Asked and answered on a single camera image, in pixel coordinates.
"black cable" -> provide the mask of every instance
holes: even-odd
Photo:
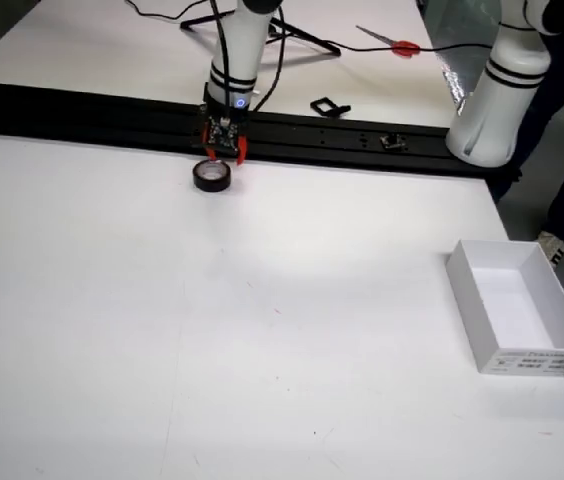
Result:
[[[269,88],[269,91],[266,92],[266,95],[264,95],[264,97],[262,97],[262,100],[260,100],[260,103],[258,103],[255,108],[253,109],[254,112],[259,111],[264,104],[267,102],[267,100],[269,98],[271,98],[271,95],[273,95],[273,92],[275,91],[275,88],[278,86],[278,82],[280,81],[280,75],[282,74],[282,64],[284,63],[284,50],[286,47],[286,39],[287,37],[289,37],[290,35],[286,34],[286,24],[284,23],[284,12],[282,11],[282,7],[278,7],[278,13],[280,15],[280,24],[281,24],[281,28],[282,28],[282,35],[281,35],[281,42],[280,43],[280,56],[278,57],[278,68],[275,71],[275,78],[273,79],[273,83],[271,84],[271,88]]]
[[[493,45],[487,45],[486,43],[456,43],[454,45],[447,45],[445,47],[438,48],[415,48],[415,47],[379,47],[379,48],[355,48],[349,47],[348,45],[342,45],[341,43],[334,42],[333,40],[324,40],[326,43],[330,43],[336,47],[349,50],[351,52],[387,52],[390,50],[413,50],[414,52],[442,52],[444,50],[453,50],[454,48],[493,48]]]
[[[220,37],[220,47],[222,48],[222,63],[224,67],[224,106],[225,116],[229,118],[231,114],[231,93],[229,92],[231,75],[229,73],[229,49],[226,46],[226,37],[224,36],[224,27],[222,26],[222,19],[220,17],[220,10],[216,0],[209,0],[211,2],[211,10],[215,17],[215,23],[218,26],[218,35]]]
[[[133,10],[135,10],[135,13],[137,13],[138,15],[140,15],[141,17],[147,17],[147,18],[161,18],[162,20],[170,20],[170,21],[177,21],[179,19],[181,19],[186,12],[188,12],[189,10],[191,10],[193,7],[197,6],[197,5],[201,5],[203,3],[206,3],[208,0],[197,0],[196,2],[193,2],[191,5],[189,5],[188,7],[186,7],[184,10],[182,10],[179,14],[177,14],[175,17],[171,17],[169,15],[163,15],[161,13],[148,13],[148,12],[143,12],[142,10],[140,10],[140,7],[138,7],[133,0],[124,0],[127,4],[131,5],[131,7],[133,7]]]

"sneaker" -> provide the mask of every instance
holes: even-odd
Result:
[[[556,268],[564,258],[564,242],[549,232],[540,232],[537,242],[553,268]]]

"black clamp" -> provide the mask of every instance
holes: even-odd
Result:
[[[328,105],[329,110],[321,109],[320,108],[321,105]],[[339,107],[338,105],[333,103],[333,101],[328,97],[324,97],[321,98],[320,100],[311,102],[311,108],[317,113],[319,113],[320,115],[322,115],[323,117],[328,117],[328,118],[340,118],[346,112],[351,111],[351,105],[342,105],[341,107]]]

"white box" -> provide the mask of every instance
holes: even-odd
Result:
[[[564,376],[564,290],[537,243],[461,241],[446,268],[480,372]]]

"tape roll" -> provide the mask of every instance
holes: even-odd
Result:
[[[231,185],[231,168],[221,160],[204,160],[193,167],[193,183],[203,192],[221,192]]]

